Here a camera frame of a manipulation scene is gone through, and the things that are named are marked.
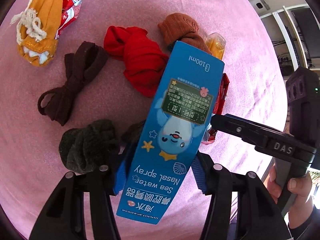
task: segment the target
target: seashell illustration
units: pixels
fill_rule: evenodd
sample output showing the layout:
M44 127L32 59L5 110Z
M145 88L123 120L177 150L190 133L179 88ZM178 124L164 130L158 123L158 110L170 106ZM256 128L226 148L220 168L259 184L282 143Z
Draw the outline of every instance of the seashell illustration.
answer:
M173 172L178 175L186 174L187 168L183 163L175 163L173 165Z

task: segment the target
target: red sock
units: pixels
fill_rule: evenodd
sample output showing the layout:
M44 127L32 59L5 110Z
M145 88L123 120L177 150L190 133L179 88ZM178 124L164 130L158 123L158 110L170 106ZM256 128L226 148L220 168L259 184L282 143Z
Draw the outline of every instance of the red sock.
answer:
M124 61L124 76L133 87L151 98L156 93L168 56L156 42L147 38L147 33L138 27L110 26L103 45L111 57Z

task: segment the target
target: pink fabric surface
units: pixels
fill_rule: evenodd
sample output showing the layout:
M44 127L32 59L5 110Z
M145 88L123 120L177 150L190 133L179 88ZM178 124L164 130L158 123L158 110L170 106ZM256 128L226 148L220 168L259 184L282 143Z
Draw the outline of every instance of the pink fabric surface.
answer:
M55 59L36 68L18 55L14 14L28 0L17 0L0 27L0 203L13 225L25 236L52 190L67 172L58 145L70 128L111 119L121 135L147 116L151 99L138 93L123 76L124 63L109 59L75 101L69 122L60 126L41 116L39 96L64 84L63 57L82 41L102 46L107 28L138 26L148 30L166 53L157 24L168 14L190 15L202 34L219 32L227 41L225 72L230 79L224 113L234 114L282 130L287 114L284 82L270 38L247 0L83 0L78 19L61 34ZM239 138L219 132L214 144L200 150L232 172L255 171L262 176L271 157L255 152ZM120 195L111 197L114 211ZM190 170L158 225L117 217L123 240L198 239L210 197L197 189ZM86 208L87 238L93 239Z

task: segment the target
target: nasal spray box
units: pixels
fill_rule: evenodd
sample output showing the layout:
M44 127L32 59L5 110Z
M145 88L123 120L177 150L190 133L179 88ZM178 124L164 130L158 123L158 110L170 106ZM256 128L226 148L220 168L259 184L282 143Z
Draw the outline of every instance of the nasal spray box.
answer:
M223 68L221 60L176 42L135 151L118 216L160 221L196 156Z

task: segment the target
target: red snack wrapper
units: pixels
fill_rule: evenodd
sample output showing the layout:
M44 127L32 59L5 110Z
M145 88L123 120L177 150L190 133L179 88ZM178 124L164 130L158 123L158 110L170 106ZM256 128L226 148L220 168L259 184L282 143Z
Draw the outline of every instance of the red snack wrapper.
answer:
M58 39L60 37L61 31L65 27L67 27L78 18L81 4L82 0L63 0L61 24L57 31L55 39Z
M226 96L228 92L228 87L229 87L229 78L226 73L223 73L221 83L220 83L220 88L217 96L216 103L214 104L213 108L213 114L222 114L222 110L224 107L224 103L226 101ZM202 144L211 144L214 142L217 134L217 130L210 129L208 131L209 133L209 138L208 141L203 141L201 142Z

